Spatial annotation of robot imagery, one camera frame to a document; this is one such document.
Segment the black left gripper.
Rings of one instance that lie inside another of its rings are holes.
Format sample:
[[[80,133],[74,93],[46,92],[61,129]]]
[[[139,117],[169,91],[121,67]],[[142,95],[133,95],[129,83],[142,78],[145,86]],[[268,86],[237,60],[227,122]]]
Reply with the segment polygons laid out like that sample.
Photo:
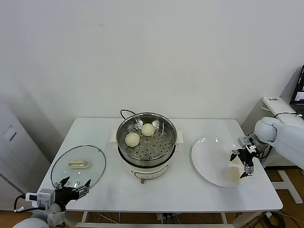
[[[55,203],[69,203],[72,200],[78,200],[79,196],[85,196],[90,189],[91,179],[83,186],[78,188],[65,187],[69,180],[69,176],[55,183]]]

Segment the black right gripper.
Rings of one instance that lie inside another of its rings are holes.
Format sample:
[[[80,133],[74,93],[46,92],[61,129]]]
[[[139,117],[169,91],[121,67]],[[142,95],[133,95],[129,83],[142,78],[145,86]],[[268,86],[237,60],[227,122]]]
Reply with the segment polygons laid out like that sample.
[[[232,150],[230,161],[234,161],[237,157],[239,157],[239,159],[244,165],[244,172],[240,176],[241,179],[253,175],[253,158],[258,158],[259,155],[260,153],[256,149],[254,149],[252,152],[250,152],[247,148],[239,148]]]

